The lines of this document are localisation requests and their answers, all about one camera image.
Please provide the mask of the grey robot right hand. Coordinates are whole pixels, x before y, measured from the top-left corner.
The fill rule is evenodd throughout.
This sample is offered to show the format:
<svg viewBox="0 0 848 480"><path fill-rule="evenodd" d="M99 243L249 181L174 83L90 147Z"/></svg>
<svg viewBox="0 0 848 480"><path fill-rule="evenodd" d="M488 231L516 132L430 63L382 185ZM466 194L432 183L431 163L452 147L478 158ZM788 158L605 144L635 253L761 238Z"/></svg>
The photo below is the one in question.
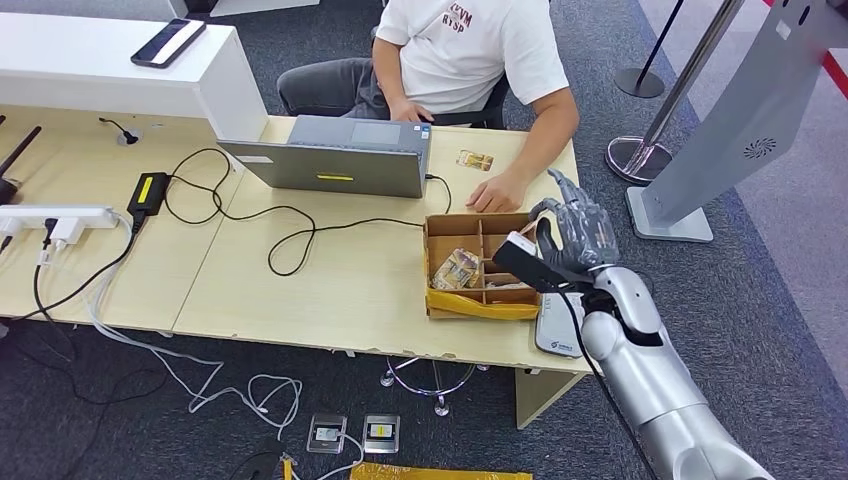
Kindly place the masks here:
<svg viewBox="0 0 848 480"><path fill-rule="evenodd" d="M619 249L607 211L561 171L549 168L547 173L562 198L545 198L529 213L544 261L579 275L617 263Z"/></svg>

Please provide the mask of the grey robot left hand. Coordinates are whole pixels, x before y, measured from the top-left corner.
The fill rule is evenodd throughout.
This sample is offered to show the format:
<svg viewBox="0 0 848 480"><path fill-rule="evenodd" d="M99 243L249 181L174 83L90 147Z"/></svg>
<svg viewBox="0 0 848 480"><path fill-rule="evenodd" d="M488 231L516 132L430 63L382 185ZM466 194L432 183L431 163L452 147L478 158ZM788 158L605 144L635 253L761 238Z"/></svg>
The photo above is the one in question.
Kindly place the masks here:
<svg viewBox="0 0 848 480"><path fill-rule="evenodd" d="M283 478L283 456L265 451L241 460L228 475L228 480L280 480Z"/></svg>

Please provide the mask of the person's left hand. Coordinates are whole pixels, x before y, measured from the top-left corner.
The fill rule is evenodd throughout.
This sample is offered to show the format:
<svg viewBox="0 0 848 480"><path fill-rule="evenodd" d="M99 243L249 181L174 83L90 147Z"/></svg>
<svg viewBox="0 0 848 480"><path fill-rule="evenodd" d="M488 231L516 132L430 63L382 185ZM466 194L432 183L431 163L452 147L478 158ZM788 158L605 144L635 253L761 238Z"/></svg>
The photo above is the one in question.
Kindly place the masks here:
<svg viewBox="0 0 848 480"><path fill-rule="evenodd" d="M466 207L477 213L509 213L523 204L530 181L517 174L502 173L480 183Z"/></svg>

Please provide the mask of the person's right hand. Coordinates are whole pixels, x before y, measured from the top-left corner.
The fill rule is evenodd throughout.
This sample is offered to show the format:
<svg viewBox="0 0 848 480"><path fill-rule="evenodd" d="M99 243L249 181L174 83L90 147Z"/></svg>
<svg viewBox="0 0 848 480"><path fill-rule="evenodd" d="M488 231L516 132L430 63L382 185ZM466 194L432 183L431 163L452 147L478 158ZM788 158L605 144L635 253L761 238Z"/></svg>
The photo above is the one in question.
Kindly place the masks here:
<svg viewBox="0 0 848 480"><path fill-rule="evenodd" d="M433 122L433 114L426 108L406 99L400 98L388 102L390 119L392 121Z"/></svg>

